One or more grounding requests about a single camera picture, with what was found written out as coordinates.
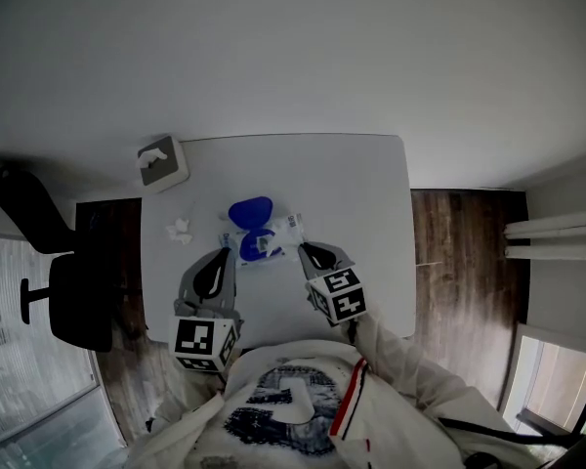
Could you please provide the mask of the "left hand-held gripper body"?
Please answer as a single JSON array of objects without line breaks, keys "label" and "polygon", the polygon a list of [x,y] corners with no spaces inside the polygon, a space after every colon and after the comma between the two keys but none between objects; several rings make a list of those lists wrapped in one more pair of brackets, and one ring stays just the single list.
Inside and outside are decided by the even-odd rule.
[{"label": "left hand-held gripper body", "polygon": [[222,373],[240,336],[243,319],[235,308],[235,261],[229,251],[221,292],[200,300],[193,291],[197,260],[181,278],[169,325],[169,353],[184,368],[204,373]]}]

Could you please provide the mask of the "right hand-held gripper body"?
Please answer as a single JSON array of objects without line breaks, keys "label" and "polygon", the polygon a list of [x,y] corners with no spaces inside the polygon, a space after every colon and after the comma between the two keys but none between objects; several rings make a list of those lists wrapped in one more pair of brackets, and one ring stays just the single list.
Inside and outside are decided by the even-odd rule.
[{"label": "right hand-held gripper body", "polygon": [[333,326],[355,320],[367,311],[365,289],[356,264],[343,249],[322,242],[307,241],[309,247],[334,249],[341,262],[336,270],[316,270],[314,277],[306,277],[309,300]]}]

